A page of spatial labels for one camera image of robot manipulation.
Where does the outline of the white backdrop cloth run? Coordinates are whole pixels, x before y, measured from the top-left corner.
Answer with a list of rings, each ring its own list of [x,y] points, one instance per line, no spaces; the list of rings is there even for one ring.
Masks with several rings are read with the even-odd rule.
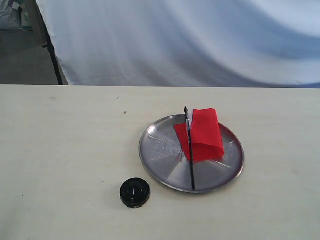
[[[69,85],[320,86],[317,0],[39,0]]]

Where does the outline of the round black flag base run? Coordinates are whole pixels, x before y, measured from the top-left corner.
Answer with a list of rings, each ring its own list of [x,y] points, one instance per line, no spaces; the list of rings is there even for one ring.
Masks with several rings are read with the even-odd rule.
[[[144,179],[133,177],[121,185],[119,194],[125,206],[136,209],[142,207],[149,200],[151,189]]]

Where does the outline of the white sack in background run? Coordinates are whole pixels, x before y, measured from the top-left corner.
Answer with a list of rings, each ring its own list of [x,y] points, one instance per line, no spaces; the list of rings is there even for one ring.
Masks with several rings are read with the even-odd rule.
[[[25,0],[0,0],[0,29],[32,31]]]

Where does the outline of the red white flag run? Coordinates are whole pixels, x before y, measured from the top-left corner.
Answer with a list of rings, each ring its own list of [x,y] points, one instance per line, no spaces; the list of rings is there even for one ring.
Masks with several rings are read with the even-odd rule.
[[[194,164],[221,158],[225,154],[217,111],[214,108],[184,108],[184,123],[175,124],[175,133],[189,162],[191,189],[196,189]]]

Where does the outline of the round steel plate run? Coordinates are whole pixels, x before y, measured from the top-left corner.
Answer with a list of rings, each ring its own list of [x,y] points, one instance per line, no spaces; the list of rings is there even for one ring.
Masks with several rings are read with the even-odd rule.
[[[184,123],[183,114],[171,115],[152,123],[139,141],[139,156],[147,172],[174,190],[202,194],[218,190],[240,176],[245,165],[243,147],[235,134],[220,124],[224,155],[221,158],[194,163],[192,187],[190,162],[174,129]]]

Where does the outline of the black backdrop stand pole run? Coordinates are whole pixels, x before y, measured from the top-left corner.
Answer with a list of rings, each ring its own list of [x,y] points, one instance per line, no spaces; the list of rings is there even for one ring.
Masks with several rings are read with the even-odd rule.
[[[43,29],[43,33],[44,33],[44,39],[45,39],[45,44],[42,45],[42,47],[44,49],[47,49],[49,55],[50,55],[50,59],[52,62],[52,66],[53,66],[53,70],[57,79],[57,83],[59,86],[63,86],[63,78],[62,78],[62,74],[59,68],[59,63],[58,63],[58,59],[56,56],[56,52],[55,52],[55,48],[53,46],[52,40],[50,38],[49,32],[48,32],[48,28],[46,26],[46,23],[44,21],[43,15],[41,13],[40,7],[38,5],[38,2],[35,1],[36,7],[38,9],[39,12],[39,17],[40,17],[40,22],[41,22],[41,27]]]

